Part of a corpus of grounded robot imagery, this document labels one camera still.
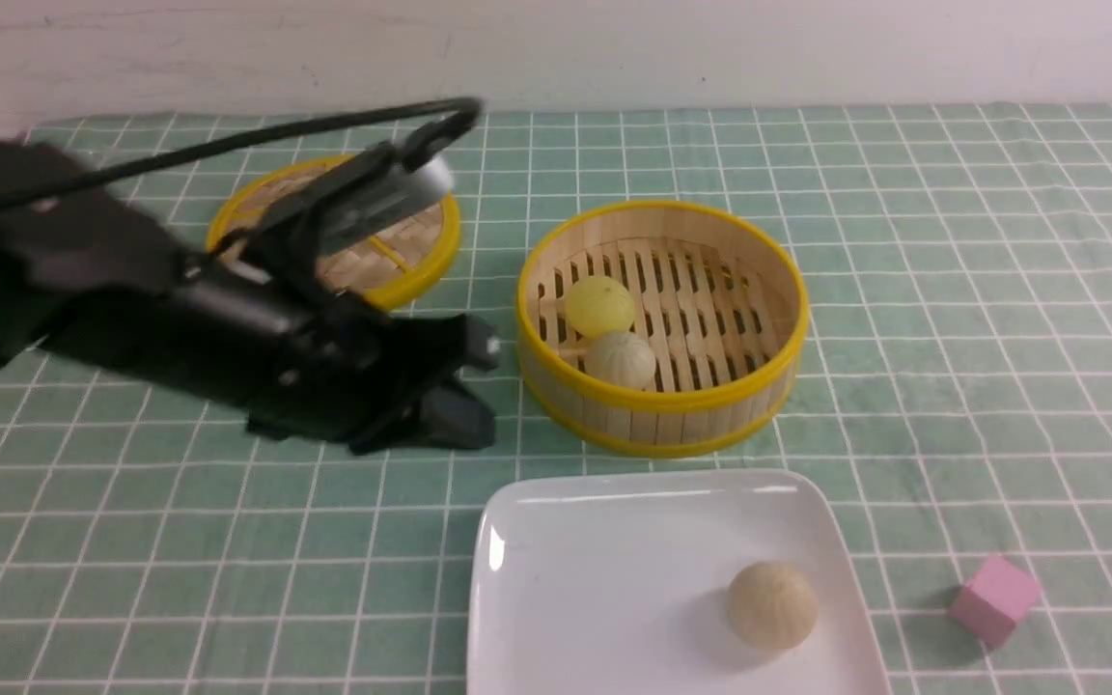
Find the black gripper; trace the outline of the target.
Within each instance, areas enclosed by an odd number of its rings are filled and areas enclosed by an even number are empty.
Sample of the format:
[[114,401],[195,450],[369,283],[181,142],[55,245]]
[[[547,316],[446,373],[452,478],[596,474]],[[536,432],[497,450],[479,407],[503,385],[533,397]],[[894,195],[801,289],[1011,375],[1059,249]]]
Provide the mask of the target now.
[[[44,286],[62,300],[44,327],[48,351],[232,408],[266,438],[355,455],[497,441],[490,406],[441,379],[498,369],[499,335],[473,314],[396,320],[389,340],[331,299],[308,302],[193,254],[61,260],[44,266]],[[421,381],[435,384],[421,393]]]

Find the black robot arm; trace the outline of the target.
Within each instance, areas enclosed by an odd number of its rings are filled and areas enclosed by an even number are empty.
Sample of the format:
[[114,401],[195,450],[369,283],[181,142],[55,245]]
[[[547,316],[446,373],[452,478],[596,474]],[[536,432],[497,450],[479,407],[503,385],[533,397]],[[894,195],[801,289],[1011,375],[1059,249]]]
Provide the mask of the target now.
[[36,347],[228,406],[262,438],[355,455],[489,448],[497,418],[459,370],[497,368],[492,325],[399,317],[315,274],[318,234],[396,171],[380,143],[282,199],[244,265],[102,186],[0,209],[0,368]]

